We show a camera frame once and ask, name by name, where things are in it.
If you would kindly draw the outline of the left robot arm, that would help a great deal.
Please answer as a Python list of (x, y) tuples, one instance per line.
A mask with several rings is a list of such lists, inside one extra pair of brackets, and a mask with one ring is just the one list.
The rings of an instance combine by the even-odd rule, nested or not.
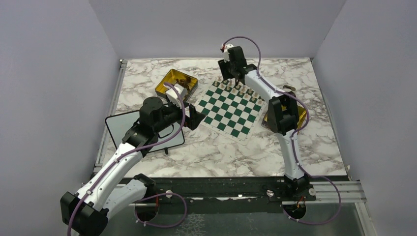
[(144, 100), (139, 118), (126, 132), (115, 154), (106, 165), (75, 194), (66, 192), (61, 200), (62, 220), (68, 225), (67, 234), (76, 231), (82, 236), (98, 236), (109, 220), (134, 201), (148, 202), (155, 189), (151, 184), (131, 180), (125, 187), (117, 185), (126, 173), (139, 163), (152, 147), (168, 140), (159, 141), (158, 134), (174, 123), (194, 130), (205, 118), (191, 104), (181, 99), (179, 105), (164, 105), (159, 97)]

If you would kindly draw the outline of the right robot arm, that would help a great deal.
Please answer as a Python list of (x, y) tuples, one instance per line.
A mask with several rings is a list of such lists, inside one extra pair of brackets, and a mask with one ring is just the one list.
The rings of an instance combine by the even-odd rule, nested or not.
[(267, 123), (277, 134), (285, 166), (280, 192), (290, 200), (305, 199), (311, 186), (297, 158), (299, 112), (296, 98), (272, 85), (260, 75), (255, 65), (248, 64), (242, 47), (229, 44), (221, 51), (224, 58), (218, 64), (223, 79), (234, 79), (236, 84), (246, 85), (268, 104)]

